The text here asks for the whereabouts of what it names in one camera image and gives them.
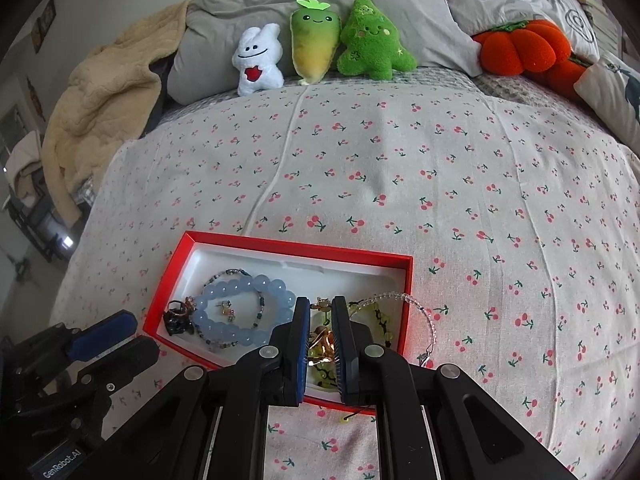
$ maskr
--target red heart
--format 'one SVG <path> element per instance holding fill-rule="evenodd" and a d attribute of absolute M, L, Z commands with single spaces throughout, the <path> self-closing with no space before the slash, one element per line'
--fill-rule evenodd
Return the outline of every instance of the red heart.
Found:
<path fill-rule="evenodd" d="M 260 76 L 262 75 L 262 70 L 260 70 L 257 66 L 252 66 L 244 69 L 244 74 L 249 81 L 258 81 Z"/>

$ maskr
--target white bedsheet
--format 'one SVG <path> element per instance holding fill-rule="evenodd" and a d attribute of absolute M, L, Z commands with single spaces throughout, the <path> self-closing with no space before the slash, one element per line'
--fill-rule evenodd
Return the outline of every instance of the white bedsheet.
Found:
<path fill-rule="evenodd" d="M 429 86 L 212 104 L 115 155 L 52 322 L 142 320 L 188 229 L 413 254 L 438 330 L 428 366 L 455 362 L 578 478 L 607 478 L 640 427 L 640 194 L 625 153 L 595 123 Z M 412 313 L 410 362 L 426 335 Z M 105 436 L 186 364 L 162 348 L 113 396 Z M 265 478 L 376 478 L 372 418 L 339 418 L 273 408 Z"/>

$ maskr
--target gray pillow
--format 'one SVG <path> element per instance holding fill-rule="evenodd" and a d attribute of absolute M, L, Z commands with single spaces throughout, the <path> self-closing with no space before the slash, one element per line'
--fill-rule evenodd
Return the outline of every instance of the gray pillow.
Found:
<path fill-rule="evenodd" d="M 320 0 L 347 19 L 354 0 Z M 445 66 L 470 76 L 482 71 L 480 45 L 453 21 L 446 0 L 372 0 L 400 31 L 402 44 L 418 66 Z M 169 95 L 187 105 L 238 86 L 231 57 L 242 32 L 267 23 L 280 25 L 283 75 L 295 75 L 291 60 L 289 17 L 300 8 L 296 0 L 192 0 L 187 30 L 168 79 Z"/>

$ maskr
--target beige blanket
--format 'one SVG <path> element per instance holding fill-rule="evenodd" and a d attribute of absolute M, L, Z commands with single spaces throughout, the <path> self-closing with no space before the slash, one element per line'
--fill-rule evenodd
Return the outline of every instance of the beige blanket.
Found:
<path fill-rule="evenodd" d="M 42 145 L 42 165 L 53 203 L 68 227 L 80 211 L 69 195 L 104 172 L 125 140 L 137 139 L 160 95 L 149 64 L 178 48 L 188 1 L 131 25 L 115 43 L 92 51 L 69 76 Z"/>

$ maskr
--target picture frame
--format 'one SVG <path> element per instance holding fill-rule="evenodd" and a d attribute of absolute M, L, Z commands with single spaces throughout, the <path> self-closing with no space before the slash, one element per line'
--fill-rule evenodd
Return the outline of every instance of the picture frame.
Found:
<path fill-rule="evenodd" d="M 36 54 L 39 53 L 43 40 L 42 24 L 40 23 L 40 18 L 36 18 L 31 28 L 31 43 L 33 43 L 33 49 Z"/>
<path fill-rule="evenodd" d="M 33 108 L 35 108 L 38 117 L 41 118 L 44 122 L 47 122 L 47 120 L 44 118 L 44 113 L 42 111 L 42 104 L 40 103 L 40 98 L 38 97 L 38 93 L 36 92 L 35 86 L 33 86 L 33 83 L 28 77 L 27 77 L 27 88 L 29 89 L 29 97 L 31 99 L 31 103 L 33 104 Z"/>
<path fill-rule="evenodd" d="M 51 27 L 51 23 L 56 18 L 56 6 L 53 3 L 53 0 L 49 0 L 47 5 L 45 6 L 42 14 L 40 15 L 40 31 L 42 33 L 42 37 L 47 35 L 49 29 Z"/>

